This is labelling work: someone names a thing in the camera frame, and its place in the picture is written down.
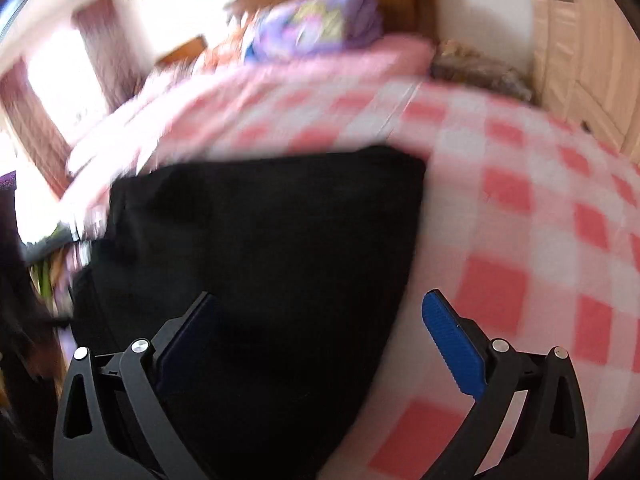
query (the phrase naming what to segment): bed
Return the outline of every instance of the bed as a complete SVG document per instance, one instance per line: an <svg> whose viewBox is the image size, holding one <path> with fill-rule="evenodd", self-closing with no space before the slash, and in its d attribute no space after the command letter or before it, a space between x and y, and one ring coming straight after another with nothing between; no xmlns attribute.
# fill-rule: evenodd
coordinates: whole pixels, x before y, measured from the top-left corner
<svg viewBox="0 0 640 480"><path fill-rule="evenodd" d="M242 16L280 1L227 8ZM435 37L433 0L380 1L386 30ZM294 80L240 68L185 80L110 138L62 199L79 226L100 227L120 174L184 160L380 142L427 160L396 326L369 399L321 478L418 479L470 409L422 325L420 302L432 288L520 351L568 349L587 412L592 477L638 418L640 173L580 130L423 76ZM523 401L514 398L483 469L500 459Z"/></svg>

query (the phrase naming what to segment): pink bedsheet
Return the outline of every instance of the pink bedsheet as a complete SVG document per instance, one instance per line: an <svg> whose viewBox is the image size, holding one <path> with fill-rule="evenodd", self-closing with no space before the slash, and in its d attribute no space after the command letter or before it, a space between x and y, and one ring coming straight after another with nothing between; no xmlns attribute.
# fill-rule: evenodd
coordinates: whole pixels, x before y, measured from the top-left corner
<svg viewBox="0 0 640 480"><path fill-rule="evenodd" d="M67 205L83 194L82 207L94 202L94 179L179 160L378 142L428 160L396 326L369 399L321 478L417 480L470 409L473 400L458 391L422 324L420 302L432 288L518 350L568 349L587 413L592 477L638 418L640 174L592 137L517 102L418 78L194 78L130 127L118 157L92 162ZM500 459L523 400L515 397L483 468Z"/></svg>

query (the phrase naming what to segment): wooden wardrobe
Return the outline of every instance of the wooden wardrobe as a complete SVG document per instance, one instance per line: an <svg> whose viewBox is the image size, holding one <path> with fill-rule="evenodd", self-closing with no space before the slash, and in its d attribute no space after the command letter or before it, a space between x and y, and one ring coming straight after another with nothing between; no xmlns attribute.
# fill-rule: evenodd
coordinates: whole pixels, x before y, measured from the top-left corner
<svg viewBox="0 0 640 480"><path fill-rule="evenodd" d="M614 0L533 0L540 104L640 162L640 40Z"/></svg>

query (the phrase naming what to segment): blue rubber pad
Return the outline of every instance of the blue rubber pad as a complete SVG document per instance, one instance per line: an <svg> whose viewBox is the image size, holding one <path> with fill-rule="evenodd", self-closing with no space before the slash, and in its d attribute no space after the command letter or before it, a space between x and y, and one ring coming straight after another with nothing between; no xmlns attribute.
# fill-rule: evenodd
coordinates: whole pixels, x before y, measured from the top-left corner
<svg viewBox="0 0 640 480"><path fill-rule="evenodd" d="M460 391L479 400L486 388L484 361L435 291L424 295L422 320Z"/></svg>

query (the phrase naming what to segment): curtain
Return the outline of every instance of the curtain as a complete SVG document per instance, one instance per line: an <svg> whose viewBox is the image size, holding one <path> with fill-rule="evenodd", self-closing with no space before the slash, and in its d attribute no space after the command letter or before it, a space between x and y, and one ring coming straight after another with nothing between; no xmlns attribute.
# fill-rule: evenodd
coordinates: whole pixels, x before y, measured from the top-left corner
<svg viewBox="0 0 640 480"><path fill-rule="evenodd" d="M27 155L60 198L70 182L65 165L71 149L31 88L24 59L0 79L0 101Z"/></svg>
<svg viewBox="0 0 640 480"><path fill-rule="evenodd" d="M133 97L140 76L113 0L96 0L73 15L111 111Z"/></svg>

